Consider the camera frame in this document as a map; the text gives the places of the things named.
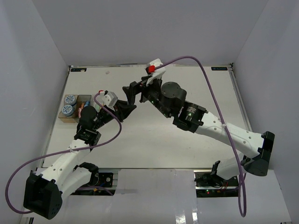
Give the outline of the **green highlighter pen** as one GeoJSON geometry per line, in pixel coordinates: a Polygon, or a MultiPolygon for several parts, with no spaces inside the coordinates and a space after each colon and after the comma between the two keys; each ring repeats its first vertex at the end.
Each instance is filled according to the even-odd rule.
{"type": "Polygon", "coordinates": [[[95,104],[95,109],[96,109],[97,112],[99,112],[100,111],[100,106],[98,104],[95,104]]]}

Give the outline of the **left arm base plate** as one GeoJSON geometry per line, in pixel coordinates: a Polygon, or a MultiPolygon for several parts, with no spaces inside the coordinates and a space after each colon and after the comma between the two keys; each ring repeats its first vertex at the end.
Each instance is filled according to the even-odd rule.
{"type": "Polygon", "coordinates": [[[91,175],[91,179],[84,184],[79,190],[111,188],[113,186],[113,173],[97,172],[91,175]]]}

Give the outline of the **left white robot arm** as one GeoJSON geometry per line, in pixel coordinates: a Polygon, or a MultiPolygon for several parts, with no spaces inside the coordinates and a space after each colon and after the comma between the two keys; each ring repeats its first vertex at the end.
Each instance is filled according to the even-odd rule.
{"type": "Polygon", "coordinates": [[[77,131],[66,153],[39,175],[31,174],[26,180],[23,206],[46,219],[52,219],[60,210],[63,200],[87,184],[98,183],[98,167],[82,163],[101,137],[98,129],[114,118],[120,122],[136,108],[126,101],[117,100],[112,109],[104,106],[96,111],[85,107],[80,115],[77,131]]]}

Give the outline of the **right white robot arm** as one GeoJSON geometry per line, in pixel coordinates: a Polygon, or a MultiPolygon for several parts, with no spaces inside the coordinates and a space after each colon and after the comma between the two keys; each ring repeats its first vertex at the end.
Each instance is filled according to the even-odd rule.
{"type": "Polygon", "coordinates": [[[173,124],[183,130],[218,140],[243,154],[243,158],[233,157],[217,161],[212,167],[209,180],[222,186],[240,171],[256,176],[266,176],[269,169],[275,135],[271,132],[254,133],[221,120],[197,104],[186,101],[187,92],[175,82],[163,83],[154,80],[132,82],[122,89],[128,103],[133,105],[137,94],[140,102],[150,101],[165,117],[173,117],[173,124]]]}

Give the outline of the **pink correction tape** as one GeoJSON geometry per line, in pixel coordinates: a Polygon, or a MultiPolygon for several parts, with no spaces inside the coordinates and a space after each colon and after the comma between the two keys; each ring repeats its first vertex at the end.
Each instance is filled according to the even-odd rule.
{"type": "Polygon", "coordinates": [[[79,118],[81,118],[81,111],[82,111],[82,108],[79,108],[79,109],[78,109],[78,117],[79,117],[79,118]]]}

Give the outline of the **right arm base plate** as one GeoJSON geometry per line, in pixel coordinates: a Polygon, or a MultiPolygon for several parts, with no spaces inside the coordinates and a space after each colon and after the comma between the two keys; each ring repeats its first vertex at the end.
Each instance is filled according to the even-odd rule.
{"type": "Polygon", "coordinates": [[[210,172],[194,172],[194,182],[197,198],[238,197],[239,182],[237,176],[229,180],[215,181],[210,172]]]}

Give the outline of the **blue cleaning gel jar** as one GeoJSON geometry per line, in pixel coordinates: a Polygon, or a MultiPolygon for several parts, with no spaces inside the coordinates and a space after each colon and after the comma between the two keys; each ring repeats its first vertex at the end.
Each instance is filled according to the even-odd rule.
{"type": "Polygon", "coordinates": [[[69,117],[74,113],[74,108],[71,105],[64,105],[62,107],[61,113],[64,116],[69,117]]]}
{"type": "Polygon", "coordinates": [[[65,95],[64,104],[74,106],[77,103],[76,95],[65,95]]]}

